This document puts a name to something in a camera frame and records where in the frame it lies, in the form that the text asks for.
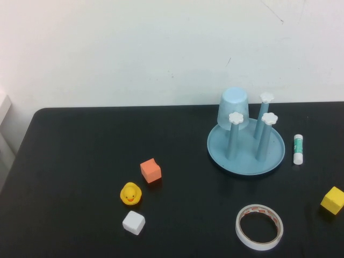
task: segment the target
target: black table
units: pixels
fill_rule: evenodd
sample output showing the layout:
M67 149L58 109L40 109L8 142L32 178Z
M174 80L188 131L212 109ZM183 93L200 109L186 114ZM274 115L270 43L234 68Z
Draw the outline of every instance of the black table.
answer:
M250 105L251 117L258 111ZM268 174L241 177L207 153L215 105L38 111L0 194L0 257L344 257L344 211L320 208L332 186L344 190L344 103L272 104L270 112L279 116L285 158ZM163 178L147 185L140 163L152 157ZM129 181L142 189L137 206L119 199ZM266 252L235 233L239 210L255 203L284 224ZM122 227L131 209L146 218L139 236ZM274 231L247 230L257 240Z

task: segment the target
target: orange cube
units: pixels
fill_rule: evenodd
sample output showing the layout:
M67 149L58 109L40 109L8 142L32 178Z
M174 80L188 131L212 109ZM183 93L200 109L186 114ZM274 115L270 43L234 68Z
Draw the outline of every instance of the orange cube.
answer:
M161 178L161 169L154 159L147 160L140 165L141 173L148 183Z

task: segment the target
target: double-sided tape roll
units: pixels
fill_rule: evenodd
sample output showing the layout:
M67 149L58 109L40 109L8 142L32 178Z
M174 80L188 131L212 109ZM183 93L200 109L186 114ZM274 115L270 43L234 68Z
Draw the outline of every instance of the double-sided tape roll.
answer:
M275 225L277 227L277 236L274 240L272 240L270 242L266 242L266 243L259 243L259 242L255 242L255 241L251 240L250 238L248 238L243 233L241 226L240 226L240 221L245 215L252 213L252 212L263 213L266 216L268 216L270 219L273 220L273 222L275 223ZM270 250L270 249L274 248L278 244L278 242L280 241L280 239L282 238L282 235L283 235L283 224L282 224L281 218L277 215L277 213L274 210L272 210L269 207L266 207L264 205L252 204L252 205L247 205L246 207L242 208L239 211L238 216L236 217L235 231L236 231L238 238L247 247L254 249L254 250L265 251L265 250Z

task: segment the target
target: yellow cube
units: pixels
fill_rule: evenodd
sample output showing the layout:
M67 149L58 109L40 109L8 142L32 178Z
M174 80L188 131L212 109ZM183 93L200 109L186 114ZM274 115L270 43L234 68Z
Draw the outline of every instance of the yellow cube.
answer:
M321 206L336 215L344 206L344 192L333 187L322 199Z

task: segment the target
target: white cube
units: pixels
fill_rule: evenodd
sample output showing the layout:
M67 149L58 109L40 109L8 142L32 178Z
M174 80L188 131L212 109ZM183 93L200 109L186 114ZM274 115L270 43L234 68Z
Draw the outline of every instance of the white cube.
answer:
M129 232L138 235L146 223L145 217L137 212L130 211L123 220L123 228Z

